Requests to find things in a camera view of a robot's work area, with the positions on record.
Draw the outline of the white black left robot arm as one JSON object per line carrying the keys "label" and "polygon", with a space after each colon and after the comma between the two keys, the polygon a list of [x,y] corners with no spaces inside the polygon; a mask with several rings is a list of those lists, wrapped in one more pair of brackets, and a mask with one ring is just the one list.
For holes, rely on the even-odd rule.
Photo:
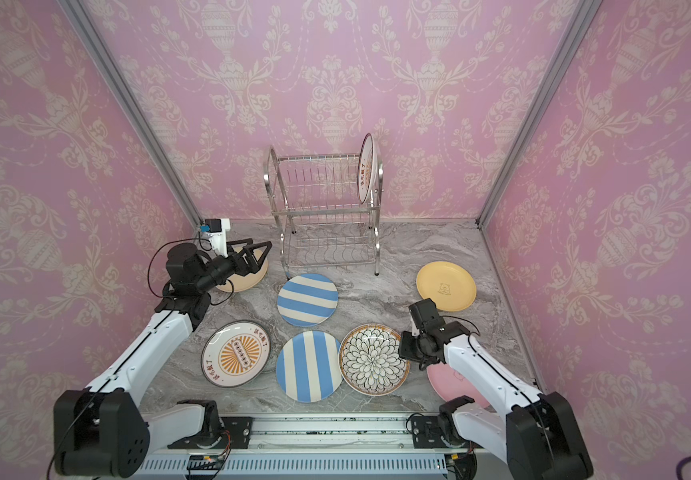
{"label": "white black left robot arm", "polygon": [[197,239],[166,243],[169,275],[143,332],[102,374],[55,402],[54,453],[47,476],[130,478],[149,454],[170,446],[212,446],[229,437],[213,401],[187,400],[154,416],[140,404],[171,355],[215,306],[211,292],[261,271],[272,242],[229,241],[218,255]]}

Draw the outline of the blue white striped plate front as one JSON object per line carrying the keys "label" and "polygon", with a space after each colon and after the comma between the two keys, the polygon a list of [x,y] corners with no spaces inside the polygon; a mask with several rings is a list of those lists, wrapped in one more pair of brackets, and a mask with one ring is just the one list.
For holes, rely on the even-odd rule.
{"label": "blue white striped plate front", "polygon": [[341,386],[341,343],[333,335],[306,331],[289,340],[276,365],[277,382],[285,394],[301,403],[316,403]]}

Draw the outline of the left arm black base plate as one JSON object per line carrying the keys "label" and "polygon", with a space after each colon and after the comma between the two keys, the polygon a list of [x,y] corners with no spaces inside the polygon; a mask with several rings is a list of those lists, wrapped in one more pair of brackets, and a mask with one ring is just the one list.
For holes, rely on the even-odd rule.
{"label": "left arm black base plate", "polygon": [[247,449],[251,439],[253,418],[220,417],[206,420],[202,429],[168,445],[169,450],[199,449],[225,450]]}

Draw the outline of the pink plate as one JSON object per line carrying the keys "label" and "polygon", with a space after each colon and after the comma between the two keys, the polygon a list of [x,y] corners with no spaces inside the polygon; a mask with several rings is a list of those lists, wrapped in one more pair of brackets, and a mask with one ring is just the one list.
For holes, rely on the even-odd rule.
{"label": "pink plate", "polygon": [[427,372],[431,387],[443,401],[449,402],[459,396],[469,396],[481,407],[489,407],[489,401],[485,399],[485,396],[481,395],[481,392],[469,380],[449,365],[443,363],[431,365],[425,372]]}

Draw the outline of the blue white striped plate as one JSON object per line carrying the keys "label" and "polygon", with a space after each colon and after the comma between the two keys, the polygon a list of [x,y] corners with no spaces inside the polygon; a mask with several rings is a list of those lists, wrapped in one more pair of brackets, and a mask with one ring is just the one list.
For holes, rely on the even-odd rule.
{"label": "blue white striped plate", "polygon": [[289,340],[276,365],[277,382],[285,394],[301,403],[316,403],[341,386],[341,343],[333,335],[306,331]]}
{"label": "blue white striped plate", "polygon": [[287,281],[278,295],[277,306],[283,320],[301,327],[315,327],[337,310],[338,288],[321,274],[297,275]]}

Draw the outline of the cream plate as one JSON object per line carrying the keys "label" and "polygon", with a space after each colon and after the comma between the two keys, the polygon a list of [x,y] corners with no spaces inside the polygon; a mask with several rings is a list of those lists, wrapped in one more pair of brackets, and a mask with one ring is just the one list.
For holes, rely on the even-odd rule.
{"label": "cream plate", "polygon": [[268,260],[265,260],[261,265],[261,269],[257,273],[250,273],[247,276],[234,274],[225,284],[218,285],[216,289],[226,293],[230,293],[231,291],[239,293],[249,290],[258,285],[266,277],[268,271],[269,262]]}

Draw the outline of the orange sunburst plate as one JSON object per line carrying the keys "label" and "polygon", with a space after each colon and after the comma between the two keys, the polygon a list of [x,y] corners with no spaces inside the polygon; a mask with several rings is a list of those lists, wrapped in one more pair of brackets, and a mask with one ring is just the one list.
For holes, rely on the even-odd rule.
{"label": "orange sunburst plate", "polygon": [[203,348],[201,368],[211,384],[235,388],[256,378],[272,352],[271,338],[259,323],[244,320],[216,331]]}
{"label": "orange sunburst plate", "polygon": [[367,203],[377,181],[377,143],[368,133],[361,144],[359,167],[357,168],[357,193],[361,204]]}

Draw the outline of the chrome two-tier dish rack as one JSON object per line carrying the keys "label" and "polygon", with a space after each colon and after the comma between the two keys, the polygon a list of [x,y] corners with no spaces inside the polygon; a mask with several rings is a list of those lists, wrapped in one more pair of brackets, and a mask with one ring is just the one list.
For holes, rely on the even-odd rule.
{"label": "chrome two-tier dish rack", "polygon": [[373,274],[381,273],[379,147],[377,181],[365,204],[357,193],[358,167],[359,152],[279,156],[269,150],[264,183],[287,276],[351,265],[371,265]]}

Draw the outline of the aluminium corner post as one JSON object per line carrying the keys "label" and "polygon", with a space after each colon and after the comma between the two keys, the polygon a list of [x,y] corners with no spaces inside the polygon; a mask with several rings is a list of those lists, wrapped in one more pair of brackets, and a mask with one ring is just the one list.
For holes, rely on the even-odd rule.
{"label": "aluminium corner post", "polygon": [[104,78],[115,100],[125,113],[129,124],[137,133],[141,144],[151,157],[165,184],[173,193],[175,200],[186,214],[189,222],[198,227],[202,221],[199,209],[179,172],[167,156],[165,144],[159,140],[153,130],[153,124],[147,120],[142,104],[137,100],[133,89],[127,82],[121,65],[95,26],[89,9],[83,2],[77,0],[58,0],[58,4],[89,56],[91,56],[99,74]]}
{"label": "aluminium corner post", "polygon": [[555,55],[551,58],[549,66],[547,66],[547,71],[537,88],[537,93],[531,106],[527,110],[527,115],[521,124],[519,130],[517,130],[517,136],[513,140],[513,145],[507,156],[505,156],[505,161],[503,162],[503,167],[499,172],[495,182],[493,182],[493,187],[487,196],[487,201],[481,210],[481,215],[477,218],[477,226],[481,231],[487,230],[487,226],[493,221],[495,217],[495,210],[507,190],[507,186],[517,170],[517,166],[523,157],[523,154],[527,151],[539,124],[545,116],[545,112],[551,106],[553,101],[553,96],[557,93],[569,66],[577,54],[583,38],[587,35],[591,24],[593,23],[593,18],[599,12],[599,8],[603,4],[601,0],[587,0],[580,1],[575,8],[575,12],[567,24],[567,30],[555,50]]}

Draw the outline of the left aluminium corner post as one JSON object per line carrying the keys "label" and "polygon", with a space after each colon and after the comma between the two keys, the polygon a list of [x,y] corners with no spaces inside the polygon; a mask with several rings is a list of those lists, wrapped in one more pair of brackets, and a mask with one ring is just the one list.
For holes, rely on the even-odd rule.
{"label": "left aluminium corner post", "polygon": [[89,9],[83,2],[77,0],[58,0],[58,4],[89,56],[91,56],[99,74],[104,78],[115,100],[125,113],[129,124],[137,133],[141,144],[151,157],[165,184],[173,193],[175,200],[186,214],[189,222],[198,227],[202,221],[199,209],[179,172],[167,156],[165,144],[159,140],[153,130],[153,124],[147,120],[142,104],[137,100],[133,89],[127,82],[121,65],[95,26]]}

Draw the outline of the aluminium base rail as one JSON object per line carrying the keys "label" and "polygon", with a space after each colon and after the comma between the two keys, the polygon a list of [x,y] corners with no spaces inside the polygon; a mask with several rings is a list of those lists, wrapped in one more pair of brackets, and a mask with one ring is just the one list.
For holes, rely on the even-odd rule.
{"label": "aluminium base rail", "polygon": [[[449,474],[474,478],[482,461],[503,461],[485,449],[415,449],[405,427],[409,413],[261,414],[253,418],[247,449],[167,447],[146,458],[130,478],[175,479],[377,477]],[[218,471],[187,470],[192,455],[222,456]]]}

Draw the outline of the black white floral plate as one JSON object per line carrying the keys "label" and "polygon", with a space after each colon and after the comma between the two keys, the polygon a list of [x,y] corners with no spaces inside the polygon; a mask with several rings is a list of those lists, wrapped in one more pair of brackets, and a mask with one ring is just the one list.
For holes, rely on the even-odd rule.
{"label": "black white floral plate", "polygon": [[386,396],[409,377],[411,363],[399,357],[399,332],[379,324],[359,326],[341,344],[341,374],[355,391],[367,396]]}

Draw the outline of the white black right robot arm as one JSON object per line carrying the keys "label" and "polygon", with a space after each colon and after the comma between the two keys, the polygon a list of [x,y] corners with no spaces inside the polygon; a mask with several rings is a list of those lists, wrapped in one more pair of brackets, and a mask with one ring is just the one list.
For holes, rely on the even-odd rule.
{"label": "white black right robot arm", "polygon": [[595,474],[573,408],[563,395],[519,379],[485,351],[475,333],[445,322],[437,305],[424,299],[409,306],[415,330],[404,331],[399,357],[425,370],[445,364],[469,381],[491,410],[462,395],[435,416],[449,446],[473,443],[503,461],[515,479],[589,479]]}

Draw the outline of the small circuit board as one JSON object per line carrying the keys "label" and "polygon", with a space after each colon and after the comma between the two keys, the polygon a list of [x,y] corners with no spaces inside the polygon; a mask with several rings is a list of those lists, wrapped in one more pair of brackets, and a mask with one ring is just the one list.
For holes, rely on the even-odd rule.
{"label": "small circuit board", "polygon": [[187,464],[187,470],[192,471],[220,471],[226,463],[222,456],[192,455]]}

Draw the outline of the right aluminium corner post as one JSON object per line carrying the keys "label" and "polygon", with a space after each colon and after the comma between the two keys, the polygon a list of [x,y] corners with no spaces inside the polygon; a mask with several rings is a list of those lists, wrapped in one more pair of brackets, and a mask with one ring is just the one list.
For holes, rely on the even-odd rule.
{"label": "right aluminium corner post", "polygon": [[521,124],[519,130],[517,130],[517,136],[513,140],[513,145],[507,156],[505,156],[505,161],[503,162],[503,167],[499,172],[495,182],[493,182],[493,187],[487,196],[487,201],[481,210],[481,215],[477,218],[477,226],[481,231],[487,230],[487,226],[493,221],[495,217],[495,210],[507,190],[507,186],[517,170],[517,166],[523,157],[523,154],[527,151],[539,124],[545,116],[545,112],[551,106],[553,101],[553,96],[557,93],[569,66],[577,54],[583,38],[587,35],[591,24],[593,23],[593,18],[599,12],[599,8],[603,4],[601,0],[587,0],[580,1],[575,8],[575,12],[567,24],[567,30],[555,50],[555,55],[551,58],[549,66],[547,66],[547,71],[537,88],[537,93],[531,106],[527,110],[527,115]]}

